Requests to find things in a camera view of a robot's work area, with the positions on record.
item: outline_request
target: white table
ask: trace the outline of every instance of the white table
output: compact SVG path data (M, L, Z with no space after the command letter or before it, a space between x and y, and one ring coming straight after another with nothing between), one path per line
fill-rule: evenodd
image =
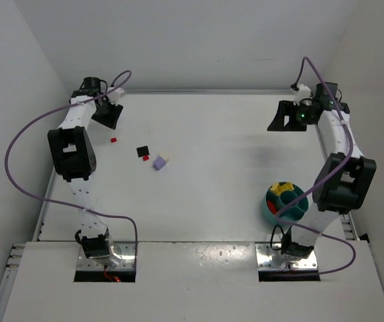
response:
M292 96L127 95L114 133L95 122L88 129L97 155L94 209L134 218L140 241L268 241L265 191L277 181L305 190L324 164L315 127L266 130L282 99ZM150 161L137 157L140 146L149 147ZM158 172L151 162L160 152L170 162ZM59 176L49 195L74 202ZM127 221L107 223L115 240L133 239ZM72 241L79 227L76 209L51 204L40 240ZM328 232L342 236L340 221Z
M320 282L259 282L254 242L268 241L272 229L259 210L265 190L281 180L306 189L324 163L313 127L266 131L281 99L290 97L125 97L115 134L89 127L98 158L91 195L98 211L136 220L135 283L73 282L78 216L48 205L43 242L26 245L3 322L384 322L384 294L363 241L353 241L350 268ZM144 145L151 159L165 152L170 163L152 170L137 157ZM48 196L73 202L60 178ZM133 239L127 222L108 224L116 240ZM326 232L344 235L339 220ZM316 257L324 271L351 252L320 238Z
M369 248L353 244L356 263L321 282L259 282L252 243L141 243L135 283L74 283L77 243L28 243L3 322L384 322ZM351 254L321 239L317 255L327 270Z

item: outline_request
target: red cable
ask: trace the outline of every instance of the red cable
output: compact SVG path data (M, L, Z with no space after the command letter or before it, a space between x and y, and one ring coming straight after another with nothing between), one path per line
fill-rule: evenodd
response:
M118 278L117 276L111 277L107 274L107 267L106 266L104 267L104 277L108 278L111 282L120 282L120 278Z

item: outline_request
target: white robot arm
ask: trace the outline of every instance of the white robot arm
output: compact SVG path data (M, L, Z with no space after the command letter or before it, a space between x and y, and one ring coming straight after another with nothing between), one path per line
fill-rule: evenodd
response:
M327 83L327 85L335 96L337 84ZM279 102L277 114L268 131L306 131L307 125L317 125L322 144L330 154L326 157L326 163L316 182L327 176L348 154L350 146L343 128L344 123L347 124L353 139L351 158L340 172L312 193L313 203L299 222L300 225L324 232L339 214L361 207L376 171L376 163L364 157L354 140L347 104L338 102L344 118L344 121L341 121L334 109L334 102L330 100L321 84L317 85L313 97L306 97L310 94L310 90L305 85L297 85L292 89L296 94L295 99ZM289 117L286 125L284 117ZM292 226L283 236L281 253L293 258L307 258L314 249L318 237L319 235L312 231Z
M100 94L101 81L95 77L85 78L70 100L78 105L68 110L57 129L48 132L55 170L70 186L76 204L84 209L92 208L89 188L92 173L97 167L97 159L87 136L87 127L93 119L115 129L123 109L121 105L116 105L118 99L124 95L122 89L117 89L108 98L100 101L80 103ZM82 245L86 257L107 266L116 264L118 256L104 221L86 210L80 210L79 215L82 227L75 238Z

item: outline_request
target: white wall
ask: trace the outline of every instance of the white wall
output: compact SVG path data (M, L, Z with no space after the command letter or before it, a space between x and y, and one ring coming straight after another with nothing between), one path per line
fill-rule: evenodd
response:
M326 72L339 83L363 153L377 162L364 205L355 215L369 234L384 288L384 1L362 0Z
M4 153L27 120L68 99L54 69L32 36L12 0L0 0L0 280L10 247L32 238L39 203L17 192L3 169ZM13 175L29 190L42 194L52 167L46 132L62 115L41 121L17 145Z
M128 89L287 88L302 56L325 67L358 0L15 2L71 91L127 68Z

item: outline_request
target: metal base plate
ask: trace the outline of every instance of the metal base plate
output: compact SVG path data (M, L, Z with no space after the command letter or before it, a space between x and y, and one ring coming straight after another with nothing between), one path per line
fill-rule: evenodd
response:
M275 249L281 248L281 244L273 244ZM285 255L281 255L279 250L272 250L269 243L259 243L255 244L256 248L256 257L257 257L257 269L259 276L265 274L270 276L271 273L288 273L294 272L295 276L300 276L300 273L310 273L318 272L318 263L315 256L315 251L313 251L310 256L303 260L295 260L293 258L288 258ZM271 280L285 280L283 278L276 278Z
M116 267L110 267L107 272L133 272L135 261L134 243L114 243L121 250L121 261ZM86 258L83 249L80 247L78 254L76 272L103 272L104 266L95 260Z

